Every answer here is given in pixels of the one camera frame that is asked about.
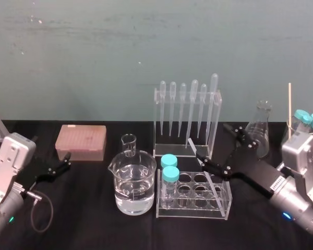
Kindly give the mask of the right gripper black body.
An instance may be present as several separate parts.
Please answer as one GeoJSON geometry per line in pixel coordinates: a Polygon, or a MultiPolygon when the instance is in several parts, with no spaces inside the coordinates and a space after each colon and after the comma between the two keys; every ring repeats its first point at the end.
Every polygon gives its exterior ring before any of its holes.
{"type": "Polygon", "coordinates": [[[230,157],[230,167],[231,178],[241,179],[267,199],[273,196],[275,183],[285,180],[283,173],[259,160],[256,153],[250,150],[235,151],[230,157]]]}

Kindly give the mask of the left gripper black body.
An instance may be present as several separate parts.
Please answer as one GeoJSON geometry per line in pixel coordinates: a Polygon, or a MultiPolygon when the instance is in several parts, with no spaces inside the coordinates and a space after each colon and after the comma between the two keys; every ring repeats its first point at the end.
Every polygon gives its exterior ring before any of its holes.
{"type": "Polygon", "coordinates": [[[36,184],[46,181],[49,181],[49,163],[40,157],[33,157],[17,175],[22,192],[31,191],[36,184]]]}

